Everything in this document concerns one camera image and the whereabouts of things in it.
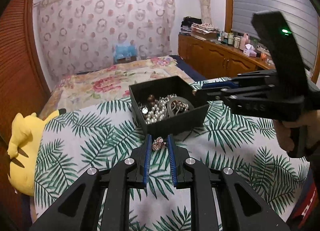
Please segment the person's right hand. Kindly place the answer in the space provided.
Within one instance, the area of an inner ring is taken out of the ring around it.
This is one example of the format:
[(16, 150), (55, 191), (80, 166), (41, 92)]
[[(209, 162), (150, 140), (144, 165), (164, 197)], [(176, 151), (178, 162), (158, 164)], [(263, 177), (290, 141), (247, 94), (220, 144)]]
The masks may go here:
[(282, 150), (290, 152), (294, 149), (291, 139), (291, 129), (307, 126), (308, 134), (306, 137), (306, 147), (311, 148), (319, 142), (319, 110), (309, 111), (300, 116), (295, 122), (279, 122), (273, 120), (277, 140)]

